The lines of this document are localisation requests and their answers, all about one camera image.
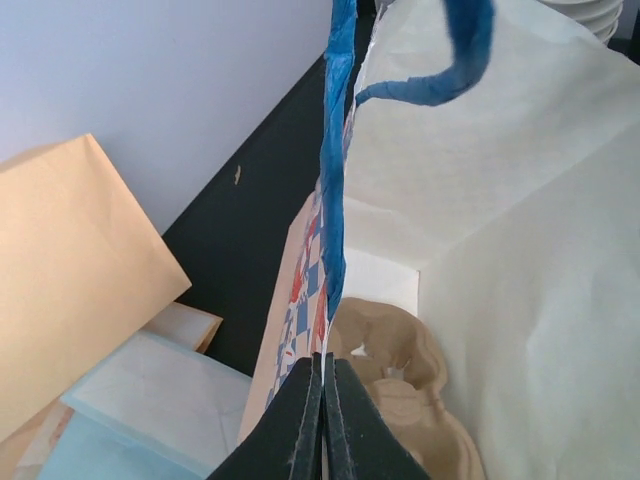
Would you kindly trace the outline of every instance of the white paper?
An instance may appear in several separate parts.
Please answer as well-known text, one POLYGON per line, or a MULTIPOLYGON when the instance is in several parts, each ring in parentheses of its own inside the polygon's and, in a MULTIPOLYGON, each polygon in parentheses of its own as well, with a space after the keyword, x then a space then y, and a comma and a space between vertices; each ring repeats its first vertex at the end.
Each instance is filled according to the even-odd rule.
POLYGON ((640 162, 628 131, 420 275, 487 477, 637 479, 640 162))
MULTIPOLYGON (((358 111, 346 243, 420 271, 487 478, 637 479, 640 69, 534 0, 497 9, 471 92, 358 111)), ((438 0, 396 0, 364 84, 441 70, 447 42, 438 0)), ((365 277, 345 291, 385 301, 365 277)))
MULTIPOLYGON (((364 84, 438 72, 448 42, 440 0, 397 0, 364 84)), ((639 118, 635 65, 535 0, 498 1, 477 87, 437 108, 373 99, 358 110, 346 243, 420 269, 639 118)))
POLYGON ((206 477, 230 453, 250 384, 246 375, 204 355, 140 332, 62 401, 206 477))
POLYGON ((417 270, 352 248, 345 248, 347 275, 342 296, 385 302, 418 315, 417 270))

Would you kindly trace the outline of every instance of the blue twisted paper handle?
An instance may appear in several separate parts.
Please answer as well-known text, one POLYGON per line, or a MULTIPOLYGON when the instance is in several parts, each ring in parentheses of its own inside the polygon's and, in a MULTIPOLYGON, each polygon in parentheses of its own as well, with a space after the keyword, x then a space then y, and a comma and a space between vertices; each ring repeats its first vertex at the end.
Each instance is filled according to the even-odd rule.
MULTIPOLYGON (((371 98, 414 105, 447 103, 474 87, 491 57, 494 8, 491 0, 444 0, 453 64, 445 71, 406 81, 375 83, 356 95, 356 105, 371 98)), ((325 228, 322 231, 327 278, 327 319, 333 320, 342 298, 344 258, 344 155, 342 133, 347 85, 354 62, 356 0, 333 0, 329 46, 325 52, 324 139, 320 182, 325 228)))
POLYGON ((322 186, 322 261, 327 277, 327 319, 333 320, 342 298, 344 259, 344 104, 355 59, 356 0, 333 0, 331 33, 325 52, 324 139, 320 148, 322 186))
POLYGON ((453 65, 436 75, 369 85, 356 96, 356 105, 383 98, 435 107, 477 85, 491 58, 493 4, 491 0, 444 0, 444 4, 453 65))

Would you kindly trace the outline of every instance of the cardboard egg carton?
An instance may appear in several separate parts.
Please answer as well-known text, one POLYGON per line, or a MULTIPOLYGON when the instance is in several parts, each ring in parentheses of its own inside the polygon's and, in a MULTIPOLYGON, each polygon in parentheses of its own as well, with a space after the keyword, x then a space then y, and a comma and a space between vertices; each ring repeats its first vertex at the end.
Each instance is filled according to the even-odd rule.
POLYGON ((392 305, 346 298, 329 350, 349 360, 391 432, 433 478, 485 479, 475 444, 442 402, 447 367, 420 320, 392 305))

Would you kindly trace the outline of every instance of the blue and white checkered pattern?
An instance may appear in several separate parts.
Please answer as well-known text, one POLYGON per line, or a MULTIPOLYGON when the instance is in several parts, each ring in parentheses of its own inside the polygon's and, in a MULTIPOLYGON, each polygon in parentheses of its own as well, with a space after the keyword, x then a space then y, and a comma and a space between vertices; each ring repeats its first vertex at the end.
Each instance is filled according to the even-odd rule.
POLYGON ((316 186, 311 213, 305 227, 304 243, 298 257, 296 280, 294 281, 289 308, 285 317, 280 344, 276 356, 276 375, 267 397, 267 405, 284 382, 296 360, 319 351, 322 341, 318 332, 327 332, 324 301, 324 268, 321 261, 321 232, 323 228, 320 187, 316 186))

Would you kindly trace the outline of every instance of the cardboard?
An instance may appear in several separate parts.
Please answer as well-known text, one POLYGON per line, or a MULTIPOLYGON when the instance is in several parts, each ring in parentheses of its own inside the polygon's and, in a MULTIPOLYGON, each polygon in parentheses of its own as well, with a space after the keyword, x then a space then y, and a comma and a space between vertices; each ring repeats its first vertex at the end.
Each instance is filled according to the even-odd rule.
POLYGON ((444 408, 444 356, 417 317, 392 305, 345 298, 328 348, 349 360, 387 426, 430 475, 485 479, 469 434, 444 408))
POLYGON ((204 353, 221 323, 222 318, 216 315, 174 302, 151 319, 144 329, 204 353))

